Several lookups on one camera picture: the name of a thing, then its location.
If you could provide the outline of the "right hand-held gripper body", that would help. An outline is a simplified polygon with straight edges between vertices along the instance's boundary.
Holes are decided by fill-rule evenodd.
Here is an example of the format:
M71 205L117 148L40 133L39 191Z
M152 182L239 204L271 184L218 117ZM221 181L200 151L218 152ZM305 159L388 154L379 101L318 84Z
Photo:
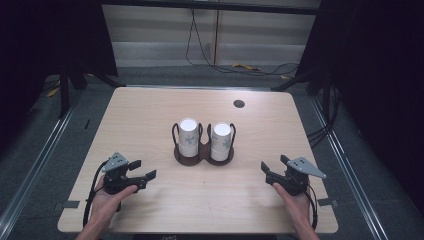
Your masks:
M297 196L307 191L309 176L315 176L321 179L327 178L325 173L305 157L290 159L290 162L285 166L287 169L284 175L270 171L268 174L265 174L265 182L269 185L273 185L274 183L280 184L291 196Z

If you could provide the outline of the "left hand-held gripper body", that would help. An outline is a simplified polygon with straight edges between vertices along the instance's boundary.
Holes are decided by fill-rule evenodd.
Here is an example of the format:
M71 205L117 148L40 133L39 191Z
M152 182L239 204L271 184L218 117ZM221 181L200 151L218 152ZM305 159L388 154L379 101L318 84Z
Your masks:
M144 177L128 177L128 165L131 162L119 152L115 152L102 167L104 176L104 190L110 195L114 195L124 190L126 187L135 185L138 190L145 189L147 182Z

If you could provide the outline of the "stack of white paper cups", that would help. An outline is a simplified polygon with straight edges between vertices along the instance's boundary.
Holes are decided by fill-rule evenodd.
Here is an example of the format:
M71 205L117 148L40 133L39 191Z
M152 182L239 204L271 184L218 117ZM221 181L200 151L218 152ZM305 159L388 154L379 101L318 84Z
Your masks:
M211 157L215 161L225 161L228 158L232 139L232 129L228 123L217 123L212 129Z
M179 151L184 157L198 154L198 123L195 119L185 118L179 124Z

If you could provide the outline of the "dark wooden double cup holder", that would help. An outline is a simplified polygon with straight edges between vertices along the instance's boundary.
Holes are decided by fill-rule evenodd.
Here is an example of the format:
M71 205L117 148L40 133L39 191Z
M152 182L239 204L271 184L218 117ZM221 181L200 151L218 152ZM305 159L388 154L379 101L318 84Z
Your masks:
M203 135L203 125L201 123L198 123L198 154L194 157L184 157L180 151L179 151L179 124L175 123L172 126L171 134L172 139L174 143L174 157L175 159L184 166L194 166L202 162L203 160L207 161L208 163L215 165L215 166L224 166L230 163L234 157L234 141L236 136L236 128L233 123L230 123L230 127L232 129L232 139L231 139L231 148L228 155L228 158L225 161L215 161L211 157L211 135L212 135L212 129L214 126L209 124L206 129L207 134L207 142L202 142L202 135Z

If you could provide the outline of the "person's right hand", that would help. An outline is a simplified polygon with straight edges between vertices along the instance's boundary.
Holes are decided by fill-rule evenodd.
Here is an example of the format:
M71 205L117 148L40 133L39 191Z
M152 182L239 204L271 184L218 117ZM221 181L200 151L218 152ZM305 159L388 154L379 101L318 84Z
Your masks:
M273 188L283 199L284 207L289 214L296 232L305 233L311 228L309 219L309 200L304 195L291 196L280 184L274 183Z

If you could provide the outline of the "person's left hand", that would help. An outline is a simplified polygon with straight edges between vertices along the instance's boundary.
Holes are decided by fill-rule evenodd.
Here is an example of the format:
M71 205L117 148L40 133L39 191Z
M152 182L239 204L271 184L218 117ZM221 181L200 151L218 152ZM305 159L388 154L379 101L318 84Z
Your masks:
M110 195L104 191L104 180L101 177L95 187L92 211L87 225L100 232L107 230L119 204L136 190L137 187L131 185L117 194Z

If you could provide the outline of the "black metal stand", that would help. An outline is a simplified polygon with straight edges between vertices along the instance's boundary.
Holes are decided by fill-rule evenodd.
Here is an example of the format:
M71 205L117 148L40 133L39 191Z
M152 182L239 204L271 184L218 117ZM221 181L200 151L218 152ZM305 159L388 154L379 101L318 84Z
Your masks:
M309 96L317 96L319 92L322 92L323 113L325 118L329 119L331 80L330 72L327 67L315 67L304 73L297 74L286 83L277 87L272 87L271 90L275 92L284 92L293 85L304 82L308 83L306 92Z
M125 87L125 84L112 80L106 74L101 73L89 65L82 63L64 63L60 67L59 74L61 100L60 118L63 118L70 109L69 83L72 83L74 88L77 90L84 90L87 86L87 81L85 79L87 74L93 75L95 78L113 88Z

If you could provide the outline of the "dark curtain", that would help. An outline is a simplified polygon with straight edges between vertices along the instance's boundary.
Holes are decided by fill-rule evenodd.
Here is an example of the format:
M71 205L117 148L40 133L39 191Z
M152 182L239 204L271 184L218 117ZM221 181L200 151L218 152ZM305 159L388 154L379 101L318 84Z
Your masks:
M100 0L0 0L0 142L63 65L117 74Z
M336 85L424 215L424 0L321 0L299 70Z

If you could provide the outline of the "metal floor rail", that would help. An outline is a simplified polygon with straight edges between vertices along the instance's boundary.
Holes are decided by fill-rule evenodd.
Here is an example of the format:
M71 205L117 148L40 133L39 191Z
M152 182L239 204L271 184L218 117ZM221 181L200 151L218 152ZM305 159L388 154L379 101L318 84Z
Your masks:
M12 144L0 154L0 239L7 239L48 165L84 90L70 95L61 113L59 97L42 97Z
M328 142L374 240L389 240L380 218L365 193L336 132L327 127L328 121L324 117L324 108L317 97L311 97L311 103L320 124L327 129L326 137Z

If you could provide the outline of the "black overhead frame bar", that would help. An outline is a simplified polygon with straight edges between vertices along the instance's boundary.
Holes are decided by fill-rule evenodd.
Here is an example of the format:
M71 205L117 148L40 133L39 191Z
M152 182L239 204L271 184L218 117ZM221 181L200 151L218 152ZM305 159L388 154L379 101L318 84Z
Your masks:
M178 9L222 10L295 15L318 15L321 10L312 7L225 3L198 0L99 0L101 4L117 6L161 7Z

